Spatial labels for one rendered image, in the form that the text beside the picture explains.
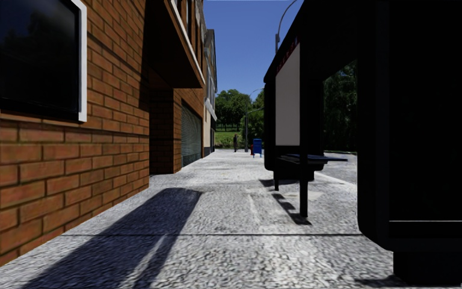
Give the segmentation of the grey street lamp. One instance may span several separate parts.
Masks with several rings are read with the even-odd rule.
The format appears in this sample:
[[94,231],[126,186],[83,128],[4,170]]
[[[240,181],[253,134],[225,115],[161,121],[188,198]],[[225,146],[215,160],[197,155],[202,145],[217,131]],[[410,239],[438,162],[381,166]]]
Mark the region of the grey street lamp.
[[[261,90],[264,90],[264,87],[261,87],[261,88],[258,88],[258,89],[255,89],[253,90],[250,94],[249,94],[249,98],[251,97],[251,95],[254,93],[254,92],[259,92]],[[244,152],[248,152],[248,104],[249,104],[249,100],[247,99],[246,100],[246,103],[245,103],[245,122],[244,122],[244,135],[245,135],[245,143],[244,143]]]
[[279,20],[279,24],[278,24],[278,29],[277,29],[277,32],[275,34],[275,53],[278,52],[279,50],[279,43],[280,43],[280,31],[281,31],[281,26],[282,26],[282,22],[283,22],[283,19],[286,15],[286,13],[288,12],[288,10],[297,2],[298,0],[293,0],[287,7],[286,9],[284,10],[280,20]]

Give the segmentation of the trees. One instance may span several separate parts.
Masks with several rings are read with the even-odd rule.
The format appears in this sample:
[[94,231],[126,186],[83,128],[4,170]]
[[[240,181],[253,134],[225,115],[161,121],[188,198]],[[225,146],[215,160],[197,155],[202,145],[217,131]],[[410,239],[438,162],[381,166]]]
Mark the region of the trees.
[[[344,66],[323,82],[324,128],[323,144],[327,151],[357,150],[357,60]],[[264,136],[264,92],[255,100],[235,89],[223,90],[215,98],[218,131],[216,148],[233,148],[233,136],[238,135],[238,147],[245,143],[245,103],[248,104],[248,144]]]

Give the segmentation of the pale concrete building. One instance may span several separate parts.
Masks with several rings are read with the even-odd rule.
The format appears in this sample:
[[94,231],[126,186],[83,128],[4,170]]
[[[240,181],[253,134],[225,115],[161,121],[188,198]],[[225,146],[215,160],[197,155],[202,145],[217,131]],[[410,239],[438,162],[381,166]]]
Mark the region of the pale concrete building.
[[207,29],[204,44],[205,92],[203,113],[203,153],[204,156],[215,151],[215,131],[217,115],[215,113],[215,95],[217,93],[217,64],[215,52],[215,31]]

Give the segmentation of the red brick building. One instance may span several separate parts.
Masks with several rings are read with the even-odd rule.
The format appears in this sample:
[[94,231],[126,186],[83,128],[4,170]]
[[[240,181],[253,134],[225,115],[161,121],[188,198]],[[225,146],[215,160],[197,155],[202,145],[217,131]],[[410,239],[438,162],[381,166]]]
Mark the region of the red brick building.
[[0,0],[0,267],[205,154],[204,0]]

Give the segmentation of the black bus shelter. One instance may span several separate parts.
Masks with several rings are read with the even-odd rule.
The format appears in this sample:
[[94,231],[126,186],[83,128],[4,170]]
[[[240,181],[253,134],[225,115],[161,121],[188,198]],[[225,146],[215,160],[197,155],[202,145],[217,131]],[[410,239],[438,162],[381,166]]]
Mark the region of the black bus shelter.
[[265,168],[307,183],[323,81],[357,62],[359,230],[418,285],[462,285],[462,0],[304,0],[264,77]]

